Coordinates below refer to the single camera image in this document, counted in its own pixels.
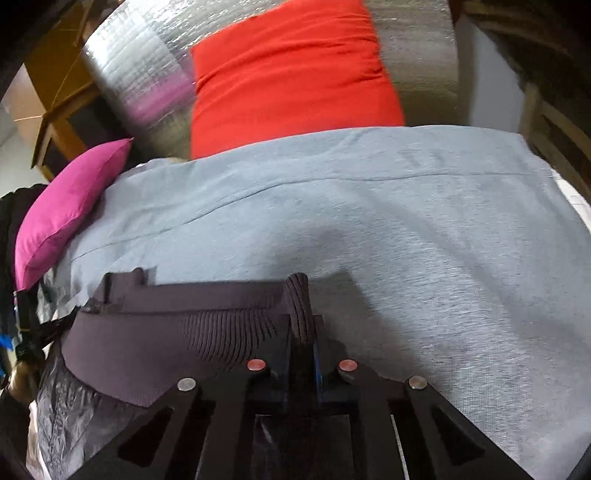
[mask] silver foil roll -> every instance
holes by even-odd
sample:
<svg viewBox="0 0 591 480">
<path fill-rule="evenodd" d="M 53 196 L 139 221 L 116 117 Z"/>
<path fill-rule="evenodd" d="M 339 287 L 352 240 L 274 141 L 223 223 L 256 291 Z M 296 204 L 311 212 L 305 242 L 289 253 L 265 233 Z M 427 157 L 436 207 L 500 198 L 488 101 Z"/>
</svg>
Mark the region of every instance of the silver foil roll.
<svg viewBox="0 0 591 480">
<path fill-rule="evenodd" d="M 83 57 L 150 157 L 189 158 L 195 77 L 189 48 L 277 0 L 126 0 Z M 456 123 L 457 55 L 447 0 L 366 0 L 408 125 Z"/>
</svg>

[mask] gray fabric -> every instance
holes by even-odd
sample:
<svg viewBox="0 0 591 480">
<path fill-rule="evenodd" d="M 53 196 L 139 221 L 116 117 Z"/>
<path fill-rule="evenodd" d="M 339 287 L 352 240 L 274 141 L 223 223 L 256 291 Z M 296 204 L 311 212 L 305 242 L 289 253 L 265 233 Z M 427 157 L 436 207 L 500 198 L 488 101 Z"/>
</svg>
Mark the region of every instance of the gray fabric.
<svg viewBox="0 0 591 480">
<path fill-rule="evenodd" d="M 424 375 L 534 478 L 565 478 L 591 441 L 591 235 L 518 135 L 346 129 L 128 176 L 56 284 L 83 304 L 135 267 L 156 284 L 305 272 L 352 357 Z"/>
</svg>

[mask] black metal frame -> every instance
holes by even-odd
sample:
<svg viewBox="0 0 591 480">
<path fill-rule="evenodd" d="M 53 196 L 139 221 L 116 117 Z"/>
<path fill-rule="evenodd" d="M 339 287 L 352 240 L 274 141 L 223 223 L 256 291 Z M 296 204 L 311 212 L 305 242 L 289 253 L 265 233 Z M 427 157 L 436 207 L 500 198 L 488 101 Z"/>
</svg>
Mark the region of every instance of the black metal frame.
<svg viewBox="0 0 591 480">
<path fill-rule="evenodd" d="M 257 415 L 285 428 L 348 415 L 356 480 L 402 480 L 405 470 L 413 480 L 531 479 L 430 385 L 414 390 L 362 364 L 341 370 L 344 346 L 324 334 L 322 317 L 314 323 L 314 345 L 299 346 L 286 317 L 256 352 L 263 371 L 241 365 L 190 391 L 171 388 L 71 479 L 250 478 Z"/>
</svg>

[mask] white wall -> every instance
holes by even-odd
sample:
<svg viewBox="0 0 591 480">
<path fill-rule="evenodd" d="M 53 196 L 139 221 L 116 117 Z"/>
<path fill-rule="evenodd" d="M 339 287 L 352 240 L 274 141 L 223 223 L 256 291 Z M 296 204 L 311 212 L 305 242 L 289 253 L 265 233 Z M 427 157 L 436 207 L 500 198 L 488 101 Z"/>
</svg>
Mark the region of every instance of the white wall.
<svg viewBox="0 0 591 480">
<path fill-rule="evenodd" d="M 0 145 L 0 197 L 20 187 L 47 183 L 37 169 L 31 169 L 33 150 L 14 130 Z"/>
<path fill-rule="evenodd" d="M 518 132 L 524 93 L 496 44 L 466 15 L 456 24 L 458 108 L 465 125 Z"/>
</svg>

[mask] dark purple fabric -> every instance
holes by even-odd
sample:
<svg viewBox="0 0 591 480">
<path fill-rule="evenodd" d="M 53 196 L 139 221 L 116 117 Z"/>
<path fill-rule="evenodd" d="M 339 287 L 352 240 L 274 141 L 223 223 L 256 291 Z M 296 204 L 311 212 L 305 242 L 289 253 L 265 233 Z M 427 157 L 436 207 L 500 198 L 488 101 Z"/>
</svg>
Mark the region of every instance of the dark purple fabric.
<svg viewBox="0 0 591 480">
<path fill-rule="evenodd" d="M 140 269 L 108 274 L 62 341 L 66 367 L 110 397 L 146 407 L 178 380 L 201 380 L 252 357 L 283 315 L 313 337 L 305 275 L 285 282 L 144 285 Z"/>
</svg>

